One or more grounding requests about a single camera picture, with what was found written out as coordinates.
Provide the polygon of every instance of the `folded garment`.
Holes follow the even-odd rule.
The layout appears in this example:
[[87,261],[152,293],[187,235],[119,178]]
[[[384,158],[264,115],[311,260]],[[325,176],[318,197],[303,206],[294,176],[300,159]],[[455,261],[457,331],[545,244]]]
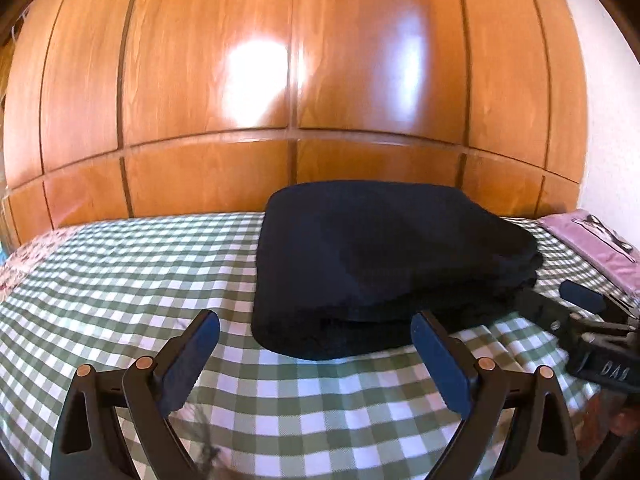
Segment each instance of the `folded garment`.
[[581,254],[611,282],[640,300],[640,252],[584,209],[549,215],[542,227]]
[[505,315],[541,264],[528,231],[455,188],[292,186],[266,207],[252,332],[269,350],[315,360],[404,346],[421,309],[449,332]]

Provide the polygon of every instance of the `white wall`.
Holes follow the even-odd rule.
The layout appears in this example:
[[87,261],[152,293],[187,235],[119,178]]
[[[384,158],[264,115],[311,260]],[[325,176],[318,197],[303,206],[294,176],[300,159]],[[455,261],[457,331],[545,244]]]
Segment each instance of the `white wall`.
[[587,79],[587,161],[578,205],[640,247],[640,65],[599,0],[567,2]]

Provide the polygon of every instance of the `pink floral fabric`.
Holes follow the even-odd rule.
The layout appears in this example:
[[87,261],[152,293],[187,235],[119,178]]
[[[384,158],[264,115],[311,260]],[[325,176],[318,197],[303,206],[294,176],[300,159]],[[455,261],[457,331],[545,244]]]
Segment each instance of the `pink floral fabric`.
[[82,226],[64,227],[35,237],[24,244],[0,267],[0,303],[36,266],[65,241],[76,234]]

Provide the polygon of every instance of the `checkered bedsheet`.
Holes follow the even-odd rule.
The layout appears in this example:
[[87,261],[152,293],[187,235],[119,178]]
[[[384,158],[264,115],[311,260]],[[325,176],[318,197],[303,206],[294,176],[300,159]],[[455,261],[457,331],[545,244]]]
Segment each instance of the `checkered bedsheet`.
[[[0,304],[0,442],[26,478],[49,476],[76,367],[127,367],[180,334],[201,308],[218,313],[222,334],[193,404],[172,424],[193,457],[203,440],[220,448],[216,478],[424,478],[459,418],[412,346],[309,362],[269,352],[251,336],[261,222],[261,213],[247,213],[89,224]],[[557,297],[571,278],[620,295],[535,222],[514,222],[533,232],[545,256],[538,290]],[[596,392],[562,372],[566,355],[554,338],[516,315],[458,336],[503,368],[553,367],[576,424]],[[154,478],[127,412],[120,415],[140,477]],[[503,415],[478,478],[495,464],[510,412]]]

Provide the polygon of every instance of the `wooden wall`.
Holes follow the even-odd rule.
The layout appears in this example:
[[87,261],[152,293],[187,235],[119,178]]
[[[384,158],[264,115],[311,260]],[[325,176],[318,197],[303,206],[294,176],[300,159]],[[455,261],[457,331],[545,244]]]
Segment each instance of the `wooden wall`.
[[586,90],[565,0],[35,0],[4,128],[21,243],[342,178],[535,217],[575,206]]

